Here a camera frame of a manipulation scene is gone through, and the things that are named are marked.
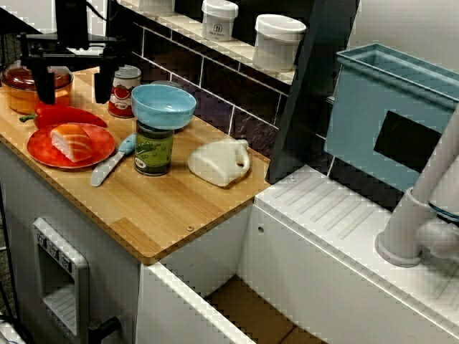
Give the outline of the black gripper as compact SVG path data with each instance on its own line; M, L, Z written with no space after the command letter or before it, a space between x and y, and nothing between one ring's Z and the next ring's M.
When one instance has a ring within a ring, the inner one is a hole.
M89 1L56 1L57 28L50 34L20 34L22 65L32 70L39 99L47 105L55 103L55 77L48 67L63 66L70 70L99 67L94 74L96 103L110 99L114 74L126 63L126 40L120 36L91 34L87 10L105 22L109 33L119 17L121 6L108 1L102 15Z

